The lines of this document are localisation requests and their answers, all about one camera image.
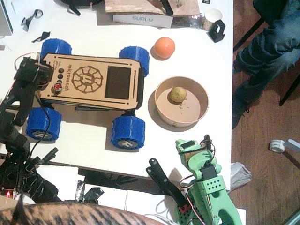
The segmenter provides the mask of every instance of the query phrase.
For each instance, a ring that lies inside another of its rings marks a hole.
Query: person's leg
[[[294,49],[286,52],[281,57],[266,64],[258,74],[250,77],[235,91],[232,98],[232,129],[234,129],[246,111],[249,103],[256,101],[262,94],[266,85],[282,72],[287,72],[289,67],[294,67],[300,58],[300,50]]]
[[[282,18],[269,27],[241,50],[234,62],[235,70],[256,75],[269,62],[293,49],[300,49],[300,2],[288,0]]]

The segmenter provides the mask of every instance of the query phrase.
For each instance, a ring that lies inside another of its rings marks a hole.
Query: chair leg
[[[253,25],[253,27],[244,35],[244,37],[242,37],[241,40],[239,40],[239,42],[235,45],[235,47],[233,48],[233,52],[235,52],[236,50],[238,50],[238,48],[241,47],[242,44],[245,43],[245,41],[247,41],[247,39],[262,25],[263,22],[264,22],[264,19],[261,17]]]
[[[291,87],[286,92],[286,94],[284,95],[284,97],[282,98],[282,100],[279,102],[279,106],[282,106],[285,103],[285,101],[293,93],[293,91],[296,89],[296,87],[299,85],[299,83],[300,83],[300,74],[298,75],[298,77],[296,78],[296,80],[294,81],[294,83],[292,83]]]

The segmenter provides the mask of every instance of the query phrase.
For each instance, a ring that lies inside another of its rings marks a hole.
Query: green robotic arm
[[[181,139],[176,141],[182,164],[195,177],[192,186],[187,189],[187,199],[192,203],[194,210],[184,214],[178,211],[178,223],[217,225],[222,219],[223,225],[241,225],[239,214],[226,192],[223,177],[218,175],[222,166],[217,164],[211,145],[208,135],[200,144],[197,141]],[[202,223],[194,219],[194,212],[201,215]]]

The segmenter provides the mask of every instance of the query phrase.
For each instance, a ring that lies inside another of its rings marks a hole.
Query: potato
[[[174,102],[183,102],[187,97],[187,91],[182,87],[174,87],[171,90],[170,98]]]

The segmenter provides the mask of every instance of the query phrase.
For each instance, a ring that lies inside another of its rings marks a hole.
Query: wooden floor
[[[259,18],[252,0],[234,0],[233,44]],[[232,131],[232,162],[241,162],[253,175],[250,183],[230,194],[236,207],[247,210],[247,225],[280,225],[300,208],[300,170],[284,155],[268,150],[272,139],[300,142],[300,86],[282,107],[278,106],[299,73],[298,62],[296,68],[270,83]],[[233,89],[246,79],[243,72],[234,75]],[[300,154],[288,152],[300,162]]]

